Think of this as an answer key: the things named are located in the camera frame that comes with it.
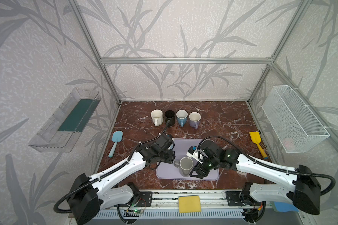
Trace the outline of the white faceted mug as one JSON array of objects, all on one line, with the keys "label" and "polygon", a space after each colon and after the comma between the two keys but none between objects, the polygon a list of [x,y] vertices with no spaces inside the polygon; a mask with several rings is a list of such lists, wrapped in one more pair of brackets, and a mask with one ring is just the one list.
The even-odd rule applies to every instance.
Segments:
[{"label": "white faceted mug", "polygon": [[151,112],[151,118],[156,127],[162,125],[163,123],[163,112],[159,109],[153,110]]}]

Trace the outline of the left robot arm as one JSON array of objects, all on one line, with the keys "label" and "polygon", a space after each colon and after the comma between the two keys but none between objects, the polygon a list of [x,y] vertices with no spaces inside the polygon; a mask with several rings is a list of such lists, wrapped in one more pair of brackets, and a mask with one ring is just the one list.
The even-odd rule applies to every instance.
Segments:
[{"label": "left robot arm", "polygon": [[134,202],[140,191],[133,184],[115,187],[128,176],[152,164],[172,164],[175,159],[174,139],[163,130],[152,140],[139,143],[130,155],[104,170],[87,176],[79,175],[68,194],[61,197],[53,210],[59,214],[71,213],[78,225],[93,219],[100,210]]}]

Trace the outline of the grey mug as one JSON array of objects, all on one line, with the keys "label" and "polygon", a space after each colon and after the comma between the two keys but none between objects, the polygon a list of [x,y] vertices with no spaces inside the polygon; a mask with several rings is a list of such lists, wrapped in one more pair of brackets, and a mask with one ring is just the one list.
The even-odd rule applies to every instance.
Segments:
[{"label": "grey mug", "polygon": [[183,157],[180,160],[175,160],[173,164],[179,169],[179,173],[183,177],[188,177],[193,168],[193,160],[190,157]]}]

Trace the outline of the lavender mug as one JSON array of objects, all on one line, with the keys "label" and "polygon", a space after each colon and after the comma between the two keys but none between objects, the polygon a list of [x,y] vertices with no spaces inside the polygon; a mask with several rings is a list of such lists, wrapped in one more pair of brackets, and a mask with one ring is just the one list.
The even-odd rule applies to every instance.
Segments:
[{"label": "lavender mug", "polygon": [[198,112],[192,112],[189,114],[189,125],[197,129],[201,122],[201,115]]}]

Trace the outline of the blue polka dot mug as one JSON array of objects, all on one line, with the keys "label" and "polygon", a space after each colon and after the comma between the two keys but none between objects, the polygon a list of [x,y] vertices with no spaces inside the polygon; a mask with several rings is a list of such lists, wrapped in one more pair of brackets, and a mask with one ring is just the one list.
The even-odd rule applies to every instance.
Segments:
[{"label": "blue polka dot mug", "polygon": [[176,113],[177,121],[180,127],[183,127],[187,122],[188,112],[185,110],[178,110]]}]

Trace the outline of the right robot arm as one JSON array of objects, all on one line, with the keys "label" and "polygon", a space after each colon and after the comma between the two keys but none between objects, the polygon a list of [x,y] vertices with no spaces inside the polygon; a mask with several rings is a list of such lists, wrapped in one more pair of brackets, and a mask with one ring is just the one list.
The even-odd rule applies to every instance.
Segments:
[{"label": "right robot arm", "polygon": [[311,215],[319,215],[320,198],[336,184],[334,177],[313,173],[308,167],[297,168],[277,165],[255,158],[243,152],[236,144],[222,137],[232,147],[223,149],[213,141],[214,136],[202,139],[198,146],[191,146],[187,156],[197,164],[190,172],[194,178],[204,179],[219,168],[244,172],[270,181],[270,184],[248,182],[241,191],[241,200],[251,202],[284,202]]}]

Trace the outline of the black mug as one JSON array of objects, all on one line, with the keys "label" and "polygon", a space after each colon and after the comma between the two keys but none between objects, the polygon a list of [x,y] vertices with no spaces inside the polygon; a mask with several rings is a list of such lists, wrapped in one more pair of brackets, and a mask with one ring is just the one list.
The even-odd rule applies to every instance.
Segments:
[{"label": "black mug", "polygon": [[167,127],[172,127],[172,126],[175,125],[176,114],[173,110],[167,110],[164,113],[164,117],[165,117],[165,123],[166,123]]}]

